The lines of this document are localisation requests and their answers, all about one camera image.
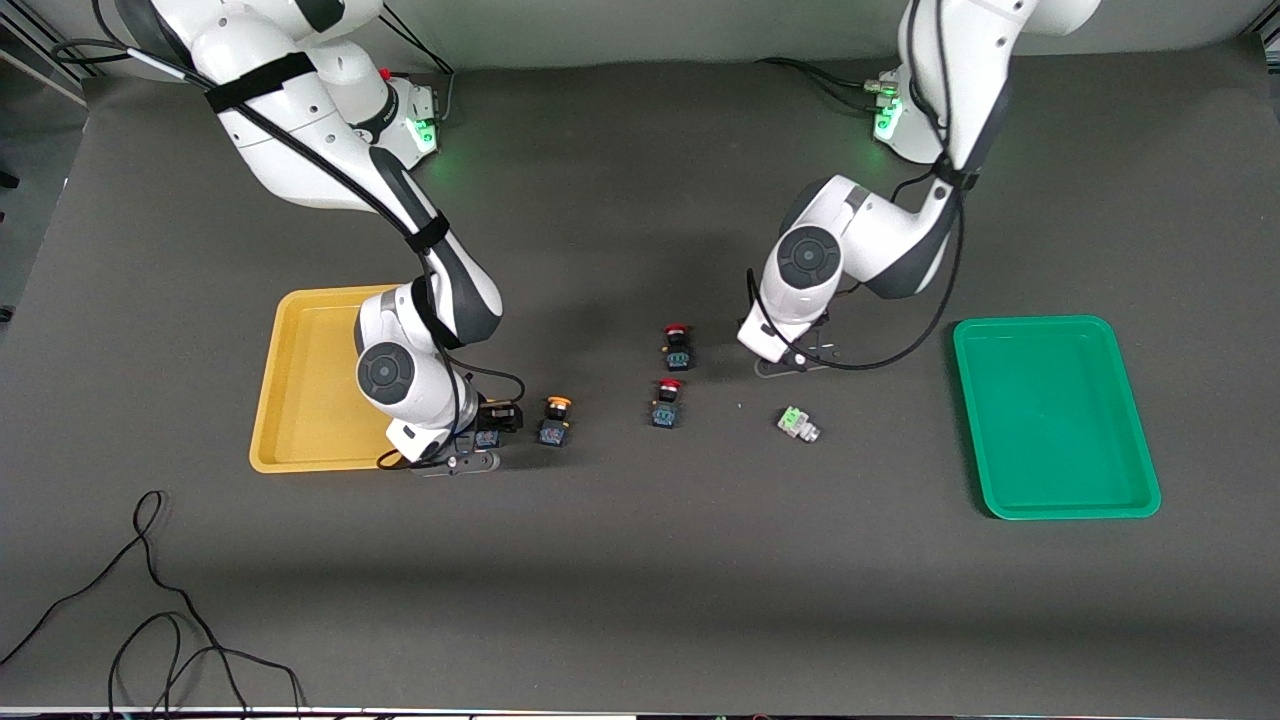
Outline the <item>yellow plastic tray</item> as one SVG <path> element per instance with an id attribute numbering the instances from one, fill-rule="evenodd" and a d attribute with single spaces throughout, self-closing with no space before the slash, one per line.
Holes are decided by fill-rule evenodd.
<path id="1" fill-rule="evenodd" d="M 390 448 L 389 418 L 361 395 L 355 323 L 383 284 L 297 290 L 276 306 L 250 465 L 261 474 L 365 471 Z"/>

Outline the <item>dark grey table mat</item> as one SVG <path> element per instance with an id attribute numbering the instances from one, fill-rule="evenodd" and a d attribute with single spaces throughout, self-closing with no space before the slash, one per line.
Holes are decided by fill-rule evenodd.
<path id="1" fill-rule="evenodd" d="M 0 342 L 0 656 L 165 495 L 157 564 L 329 707 L 1280 716 L 1280 122 L 1260 41 L 1023 56 L 948 320 L 1092 314 L 1162 492 L 1000 521 L 948 329 L 763 380 L 744 272 L 801 187 L 913 173 L 794 73 L 477 72 L 420 169 L 506 318 L 466 357 L 576 405 L 499 471 L 256 473 L 280 299 L 397 284 L 384 222 L 273 197 L 197 91 L 101 79 Z M 690 328 L 667 372 L 663 331 Z M 675 429 L 650 424 L 682 382 Z M 777 428 L 800 407 L 805 443 Z"/>

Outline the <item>green plastic tray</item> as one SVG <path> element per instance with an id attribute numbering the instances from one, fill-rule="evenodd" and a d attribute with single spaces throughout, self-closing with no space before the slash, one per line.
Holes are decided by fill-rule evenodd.
<path id="1" fill-rule="evenodd" d="M 1162 493 L 1114 328 L 1093 315 L 959 322 L 980 497 L 1005 521 L 1146 519 Z"/>

